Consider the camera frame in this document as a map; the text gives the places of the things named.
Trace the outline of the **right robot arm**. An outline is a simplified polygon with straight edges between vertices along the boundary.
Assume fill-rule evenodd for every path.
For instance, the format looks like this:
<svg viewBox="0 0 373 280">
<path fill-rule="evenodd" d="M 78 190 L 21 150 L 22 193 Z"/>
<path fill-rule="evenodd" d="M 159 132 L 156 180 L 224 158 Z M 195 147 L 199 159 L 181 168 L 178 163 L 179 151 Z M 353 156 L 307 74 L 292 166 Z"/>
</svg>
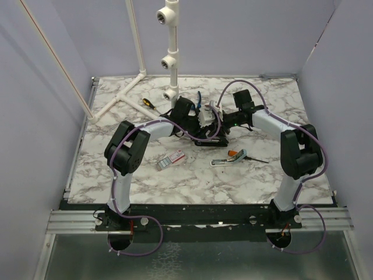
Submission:
<svg viewBox="0 0 373 280">
<path fill-rule="evenodd" d="M 233 113 L 223 113 L 225 132 L 238 125 L 248 124 L 271 135 L 280 143 L 280 164 L 284 177 L 268 209 L 268 222 L 281 228 L 295 215 L 295 204 L 303 183 L 323 164 L 322 151 L 313 125 L 299 126 L 273 114 L 264 105 L 256 106 L 250 92 L 233 94 Z"/>
</svg>

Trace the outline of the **black stapler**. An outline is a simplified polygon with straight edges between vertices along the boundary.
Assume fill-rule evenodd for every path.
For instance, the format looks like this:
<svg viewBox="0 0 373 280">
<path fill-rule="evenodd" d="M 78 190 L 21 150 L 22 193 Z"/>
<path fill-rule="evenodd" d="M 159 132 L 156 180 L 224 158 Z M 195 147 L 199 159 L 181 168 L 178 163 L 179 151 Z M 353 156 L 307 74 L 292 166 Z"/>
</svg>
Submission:
<svg viewBox="0 0 373 280">
<path fill-rule="evenodd" d="M 217 136 L 208 141 L 197 141 L 194 140 L 196 146 L 211 146 L 211 147 L 227 147 L 228 139 L 224 132 L 219 132 Z"/>
</svg>

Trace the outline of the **red white staple box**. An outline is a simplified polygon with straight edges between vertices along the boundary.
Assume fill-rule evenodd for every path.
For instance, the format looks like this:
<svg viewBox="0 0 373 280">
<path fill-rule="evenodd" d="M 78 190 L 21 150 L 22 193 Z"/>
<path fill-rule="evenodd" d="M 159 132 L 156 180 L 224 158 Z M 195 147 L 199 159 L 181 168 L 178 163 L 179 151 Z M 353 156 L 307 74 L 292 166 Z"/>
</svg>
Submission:
<svg viewBox="0 0 373 280">
<path fill-rule="evenodd" d="M 183 159 L 185 157 L 185 153 L 179 149 L 175 151 L 174 153 L 166 156 L 162 160 L 160 160 L 156 167 L 158 171 L 164 170 L 168 168 L 169 166 L 173 165 L 174 163 L 177 163 L 179 160 Z"/>
</svg>

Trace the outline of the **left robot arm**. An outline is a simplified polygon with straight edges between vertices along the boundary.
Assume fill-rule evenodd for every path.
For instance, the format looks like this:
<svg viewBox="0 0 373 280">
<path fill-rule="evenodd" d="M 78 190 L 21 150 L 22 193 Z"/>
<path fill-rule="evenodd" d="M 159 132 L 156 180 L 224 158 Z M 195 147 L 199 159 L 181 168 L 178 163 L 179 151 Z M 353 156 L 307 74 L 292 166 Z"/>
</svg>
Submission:
<svg viewBox="0 0 373 280">
<path fill-rule="evenodd" d="M 168 113 L 160 115 L 155 120 L 141 124 L 123 121 L 119 124 L 104 151 L 113 174 L 107 205 L 113 211 L 108 217 L 108 222 L 114 229 L 122 230 L 128 225 L 129 216 L 125 212 L 131 205 L 129 195 L 132 176 L 140 166 L 149 143 L 170 137 L 179 131 L 196 142 L 207 142 L 217 136 L 222 120 L 212 104 L 207 107 L 213 114 L 207 125 L 215 125 L 211 129 L 212 136 L 201 134 L 202 126 L 198 115 L 189 114 L 191 102 L 183 97 L 176 101 L 175 107 Z"/>
</svg>

